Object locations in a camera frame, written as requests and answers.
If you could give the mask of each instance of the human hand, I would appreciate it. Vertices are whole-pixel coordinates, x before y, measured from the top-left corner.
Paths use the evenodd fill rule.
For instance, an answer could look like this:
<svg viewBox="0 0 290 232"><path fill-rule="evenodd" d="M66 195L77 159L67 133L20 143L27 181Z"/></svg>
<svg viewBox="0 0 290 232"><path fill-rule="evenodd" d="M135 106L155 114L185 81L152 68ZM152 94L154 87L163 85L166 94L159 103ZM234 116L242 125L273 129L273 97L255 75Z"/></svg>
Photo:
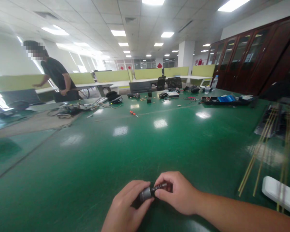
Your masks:
<svg viewBox="0 0 290 232"><path fill-rule="evenodd" d="M178 171L161 173L156 180L155 186L170 182L173 184L173 192L164 189L155 191L155 196L173 206L178 212L185 215L196 214L196 204L198 195L201 193L196 190L191 183Z"/></svg>
<svg viewBox="0 0 290 232"><path fill-rule="evenodd" d="M134 232L140 226L154 198L146 200L138 209L131 204L150 182L133 180L128 183L113 199L106 215L101 232Z"/></svg>
<svg viewBox="0 0 290 232"><path fill-rule="evenodd" d="M67 92L69 92L69 90L65 89L65 90L60 90L61 95L66 96Z"/></svg>

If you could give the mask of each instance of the red screwdriver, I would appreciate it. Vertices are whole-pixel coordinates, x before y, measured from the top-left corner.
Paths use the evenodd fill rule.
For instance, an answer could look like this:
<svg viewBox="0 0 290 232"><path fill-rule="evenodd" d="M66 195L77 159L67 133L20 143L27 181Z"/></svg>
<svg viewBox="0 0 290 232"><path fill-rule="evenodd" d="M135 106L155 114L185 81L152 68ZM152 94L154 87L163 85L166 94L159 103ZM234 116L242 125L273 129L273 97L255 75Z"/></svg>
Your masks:
<svg viewBox="0 0 290 232"><path fill-rule="evenodd" d="M130 111L131 114L137 116L133 111ZM140 118L139 116L137 116L138 118Z"/></svg>

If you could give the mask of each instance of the black t-shirt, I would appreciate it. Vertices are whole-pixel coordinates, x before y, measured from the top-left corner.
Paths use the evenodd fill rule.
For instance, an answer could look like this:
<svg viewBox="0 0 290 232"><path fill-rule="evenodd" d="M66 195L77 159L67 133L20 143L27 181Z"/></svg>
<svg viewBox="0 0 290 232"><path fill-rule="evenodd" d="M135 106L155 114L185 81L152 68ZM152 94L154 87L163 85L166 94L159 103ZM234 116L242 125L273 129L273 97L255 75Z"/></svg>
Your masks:
<svg viewBox="0 0 290 232"><path fill-rule="evenodd" d="M64 66L54 58L48 58L47 61L41 61L41 66L44 70L44 73L49 75L52 81L57 85L60 90L65 90L65 81L62 74L68 73ZM70 89L75 89L76 86L71 80Z"/></svg>

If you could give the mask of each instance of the person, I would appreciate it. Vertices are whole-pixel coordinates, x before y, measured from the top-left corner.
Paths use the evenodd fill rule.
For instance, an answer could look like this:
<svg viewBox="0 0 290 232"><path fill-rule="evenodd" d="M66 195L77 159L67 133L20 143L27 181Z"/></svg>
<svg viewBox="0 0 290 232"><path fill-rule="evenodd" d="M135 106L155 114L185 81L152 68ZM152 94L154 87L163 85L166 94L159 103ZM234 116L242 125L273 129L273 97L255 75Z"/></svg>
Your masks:
<svg viewBox="0 0 290 232"><path fill-rule="evenodd" d="M40 43L33 40L26 40L23 46L26 47L29 53L32 53L36 59L41 60L41 66L45 73L42 82L33 85L33 87L42 87L49 78L51 78L63 96L66 96L68 91L76 89L65 67L58 60L49 57L48 52Z"/></svg>
<svg viewBox="0 0 290 232"><path fill-rule="evenodd" d="M163 182L172 183L173 191L156 190L158 199L184 215L202 216L222 232L290 232L290 217L262 206L201 192L180 172L162 173L155 186ZM137 210L131 204L149 185L150 182L142 180L128 183L113 199L101 232L136 231L154 198L146 200Z"/></svg>

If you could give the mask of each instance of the plastic bottle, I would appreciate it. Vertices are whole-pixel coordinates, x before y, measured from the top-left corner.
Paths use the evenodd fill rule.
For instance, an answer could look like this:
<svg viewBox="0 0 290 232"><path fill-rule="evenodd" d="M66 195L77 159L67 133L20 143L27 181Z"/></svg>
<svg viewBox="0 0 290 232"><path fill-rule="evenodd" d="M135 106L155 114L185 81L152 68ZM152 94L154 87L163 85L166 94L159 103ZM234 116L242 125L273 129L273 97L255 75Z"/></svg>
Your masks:
<svg viewBox="0 0 290 232"><path fill-rule="evenodd" d="M214 80L213 80L213 83L212 83L212 86L211 86L211 88L212 88L212 89L215 89L215 88L216 88L216 85L217 85L217 83L218 83L218 75L216 75L216 76L215 76L215 78L214 78Z"/></svg>

